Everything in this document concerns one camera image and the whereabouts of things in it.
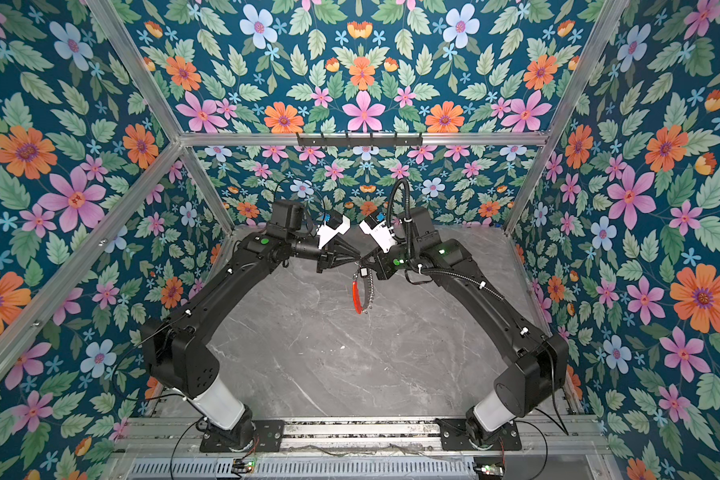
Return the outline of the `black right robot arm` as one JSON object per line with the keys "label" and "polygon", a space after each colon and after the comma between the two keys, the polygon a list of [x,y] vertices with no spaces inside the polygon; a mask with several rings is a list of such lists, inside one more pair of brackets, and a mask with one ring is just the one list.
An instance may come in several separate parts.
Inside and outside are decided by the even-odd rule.
{"label": "black right robot arm", "polygon": [[466,413],[470,442],[490,446],[502,428],[525,417],[563,388],[569,347],[558,334],[547,334],[500,294],[467,248],[444,240],[428,211],[417,207],[402,221],[403,235],[377,215],[360,223],[377,247],[360,261],[380,280],[396,272],[428,277],[471,314],[506,363],[490,393]]}

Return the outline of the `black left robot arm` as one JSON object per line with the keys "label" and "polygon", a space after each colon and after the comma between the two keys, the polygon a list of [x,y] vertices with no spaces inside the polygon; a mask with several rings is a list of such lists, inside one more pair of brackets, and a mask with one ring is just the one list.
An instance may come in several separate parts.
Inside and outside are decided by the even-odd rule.
{"label": "black left robot arm", "polygon": [[230,260],[201,291],[165,320],[141,326],[141,349],[151,377],[202,412],[215,428],[232,432],[250,421],[249,409],[220,377],[207,347],[226,317],[257,284],[291,258],[312,260],[322,272],[353,263],[360,252],[341,236],[350,220],[331,211],[312,233],[302,226],[303,204],[278,200],[266,226],[244,237]]}

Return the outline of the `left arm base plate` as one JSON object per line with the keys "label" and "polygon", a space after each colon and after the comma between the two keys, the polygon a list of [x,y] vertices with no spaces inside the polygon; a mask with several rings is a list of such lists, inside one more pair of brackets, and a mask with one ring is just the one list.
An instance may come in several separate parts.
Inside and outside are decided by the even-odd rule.
{"label": "left arm base plate", "polygon": [[282,420],[242,420],[233,429],[224,430],[213,423],[201,422],[199,451],[202,453],[278,452],[284,437]]}

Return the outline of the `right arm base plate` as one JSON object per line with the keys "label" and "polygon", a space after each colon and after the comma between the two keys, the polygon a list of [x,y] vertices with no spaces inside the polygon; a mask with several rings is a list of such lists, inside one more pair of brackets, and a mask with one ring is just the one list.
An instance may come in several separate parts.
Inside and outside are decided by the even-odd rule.
{"label": "right arm base plate", "polygon": [[473,419],[436,418],[440,428],[441,448],[445,451],[520,451],[522,443],[514,422],[505,423],[493,432],[484,430]]}

